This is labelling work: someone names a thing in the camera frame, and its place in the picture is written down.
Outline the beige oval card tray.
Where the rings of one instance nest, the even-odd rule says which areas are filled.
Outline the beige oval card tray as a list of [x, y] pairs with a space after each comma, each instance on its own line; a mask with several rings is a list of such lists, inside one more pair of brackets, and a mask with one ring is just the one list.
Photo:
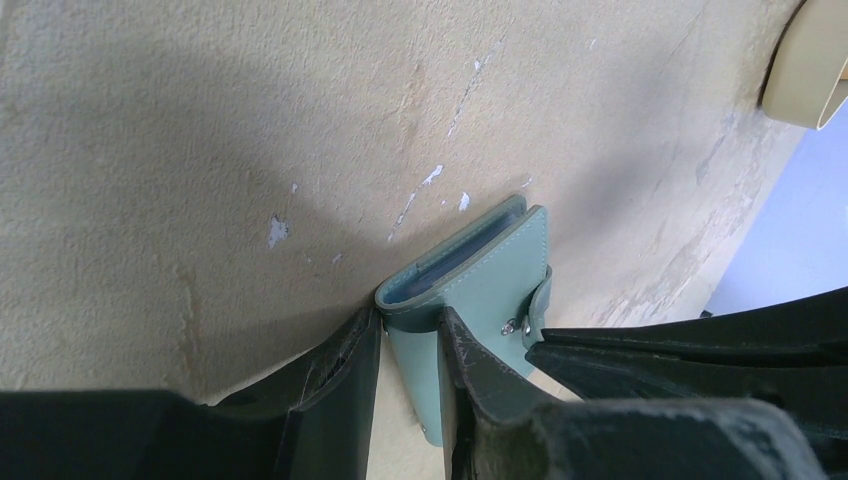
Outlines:
[[847, 98], [847, 0], [809, 0], [775, 50], [761, 107], [773, 120], [821, 130]]

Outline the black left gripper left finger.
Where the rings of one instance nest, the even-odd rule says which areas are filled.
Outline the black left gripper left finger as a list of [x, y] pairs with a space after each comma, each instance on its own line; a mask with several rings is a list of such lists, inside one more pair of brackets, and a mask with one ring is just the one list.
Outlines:
[[5, 479], [363, 479], [380, 317], [357, 311], [324, 342], [218, 404], [165, 390], [4, 393]]

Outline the green leather card holder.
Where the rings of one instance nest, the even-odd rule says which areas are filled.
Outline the green leather card holder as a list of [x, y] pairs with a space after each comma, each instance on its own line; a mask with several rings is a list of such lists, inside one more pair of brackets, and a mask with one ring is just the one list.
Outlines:
[[385, 280], [375, 293], [400, 376], [426, 441], [442, 444], [438, 317], [453, 308], [513, 371], [540, 341], [550, 303], [548, 211], [512, 195]]

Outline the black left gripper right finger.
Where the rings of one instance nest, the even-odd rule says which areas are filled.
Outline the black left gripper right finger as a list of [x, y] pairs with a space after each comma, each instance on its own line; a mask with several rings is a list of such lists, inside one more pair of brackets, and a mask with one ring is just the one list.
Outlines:
[[484, 347], [458, 313], [438, 326], [449, 479], [822, 479], [790, 418], [754, 400], [566, 402]]

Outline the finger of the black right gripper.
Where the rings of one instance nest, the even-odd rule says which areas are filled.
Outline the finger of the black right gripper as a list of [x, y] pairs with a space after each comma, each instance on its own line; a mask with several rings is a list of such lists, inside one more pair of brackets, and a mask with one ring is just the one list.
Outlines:
[[542, 333], [547, 345], [670, 355], [713, 365], [845, 366], [847, 289], [672, 323]]
[[760, 400], [786, 411], [807, 434], [847, 437], [847, 360], [833, 355], [673, 355], [537, 344], [526, 358], [583, 399]]

